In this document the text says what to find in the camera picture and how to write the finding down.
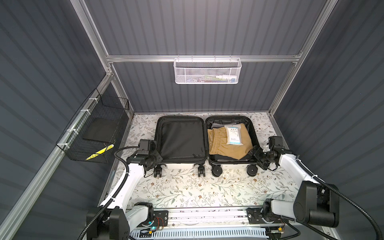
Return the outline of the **white toiletry pouch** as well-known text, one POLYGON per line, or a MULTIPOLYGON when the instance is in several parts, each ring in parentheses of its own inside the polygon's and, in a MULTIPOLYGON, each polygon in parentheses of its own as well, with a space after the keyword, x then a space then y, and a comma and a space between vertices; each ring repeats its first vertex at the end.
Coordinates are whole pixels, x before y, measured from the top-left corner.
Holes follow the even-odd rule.
POLYGON ((225 129, 227 133, 227 145, 236 145, 236 146, 243 145, 240 124, 225 127, 225 129))

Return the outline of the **black hard-shell suitcase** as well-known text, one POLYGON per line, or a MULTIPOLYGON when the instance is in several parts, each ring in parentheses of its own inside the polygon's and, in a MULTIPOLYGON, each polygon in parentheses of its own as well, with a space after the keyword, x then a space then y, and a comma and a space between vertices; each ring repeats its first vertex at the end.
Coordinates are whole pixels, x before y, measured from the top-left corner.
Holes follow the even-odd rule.
POLYGON ((198 166, 198 176, 206 175, 204 164, 212 167, 212 175, 219 177, 223 173, 223 165, 244 165, 250 177, 258 172, 256 159, 252 151, 260 147, 254 125, 245 116, 211 116, 206 120, 194 116, 163 116, 158 119, 155 141, 157 150, 163 157, 162 163, 155 168, 155 177, 162 176, 162 167, 188 169, 198 166), (212 123, 244 124, 250 134, 253 148, 240 160, 230 157, 209 154, 208 129, 212 123))

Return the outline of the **tan shorts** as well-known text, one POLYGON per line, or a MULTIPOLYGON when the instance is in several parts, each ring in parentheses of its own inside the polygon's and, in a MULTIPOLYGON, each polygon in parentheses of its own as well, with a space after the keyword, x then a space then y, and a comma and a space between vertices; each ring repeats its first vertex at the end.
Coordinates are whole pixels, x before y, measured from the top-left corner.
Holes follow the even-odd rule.
POLYGON ((250 134, 244 124, 208 129, 208 139, 210 155, 240 160, 253 148, 250 134))

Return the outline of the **grey towel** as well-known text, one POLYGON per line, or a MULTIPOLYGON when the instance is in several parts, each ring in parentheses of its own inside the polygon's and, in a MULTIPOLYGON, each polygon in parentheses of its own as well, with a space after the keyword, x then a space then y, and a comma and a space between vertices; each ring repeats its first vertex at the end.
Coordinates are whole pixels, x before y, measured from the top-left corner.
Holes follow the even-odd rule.
POLYGON ((230 124, 212 123, 211 129, 222 128, 222 127, 229 127, 229 126, 233 126, 233 125, 237 125, 237 123, 230 123, 230 124))

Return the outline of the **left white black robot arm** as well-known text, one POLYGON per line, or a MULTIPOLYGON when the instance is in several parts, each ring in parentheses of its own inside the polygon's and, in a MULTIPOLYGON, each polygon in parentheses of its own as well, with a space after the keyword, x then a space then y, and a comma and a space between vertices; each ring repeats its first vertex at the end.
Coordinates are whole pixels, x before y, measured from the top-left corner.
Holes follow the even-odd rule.
POLYGON ((163 158, 156 150, 137 150, 127 160, 118 156, 119 152, 129 148, 124 147, 114 153, 116 159, 125 166, 125 171, 101 205, 88 212, 87 224, 79 240, 84 237, 88 240, 132 240, 132 230, 153 219, 153 206, 149 203, 138 203, 128 213, 126 209, 140 179, 148 170, 160 164, 163 158))

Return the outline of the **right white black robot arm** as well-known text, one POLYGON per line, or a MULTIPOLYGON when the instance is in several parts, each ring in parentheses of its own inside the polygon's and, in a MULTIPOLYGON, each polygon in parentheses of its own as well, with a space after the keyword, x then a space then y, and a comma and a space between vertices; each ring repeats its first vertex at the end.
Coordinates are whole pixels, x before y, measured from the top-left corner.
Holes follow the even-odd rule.
POLYGON ((264 222, 272 223, 282 217, 303 225, 329 228, 339 225, 339 196, 315 180, 315 175, 306 169, 297 155, 289 150, 276 149, 269 152, 258 150, 252 156, 262 166, 275 163, 282 167, 299 187, 293 202, 266 199, 261 210, 264 222))

